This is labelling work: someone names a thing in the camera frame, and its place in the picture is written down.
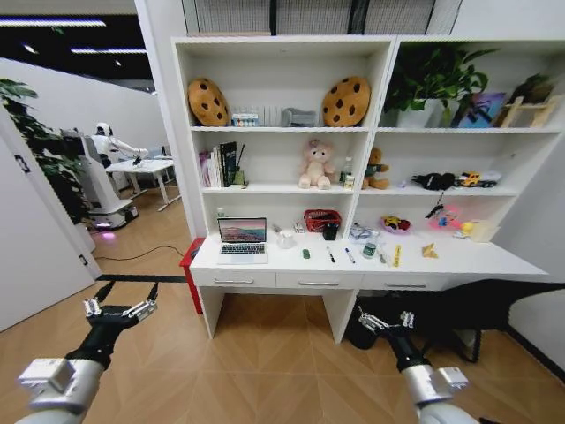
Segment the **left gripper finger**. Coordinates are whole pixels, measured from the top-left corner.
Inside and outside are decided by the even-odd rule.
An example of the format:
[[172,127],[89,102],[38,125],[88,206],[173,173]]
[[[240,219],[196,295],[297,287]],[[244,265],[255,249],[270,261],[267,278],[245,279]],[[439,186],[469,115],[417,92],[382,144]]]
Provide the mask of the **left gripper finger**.
[[110,281],[100,288],[96,294],[90,299],[83,300],[83,306],[85,308],[86,317],[99,316],[102,314],[101,303],[107,298],[109,293],[112,291],[115,282]]
[[158,288],[159,284],[154,283],[152,289],[150,290],[147,299],[141,301],[137,305],[133,307],[129,307],[124,312],[122,312],[122,316],[126,317],[130,320],[136,319],[137,321],[145,320],[149,315],[151,315],[156,309],[157,304],[156,300],[158,297]]

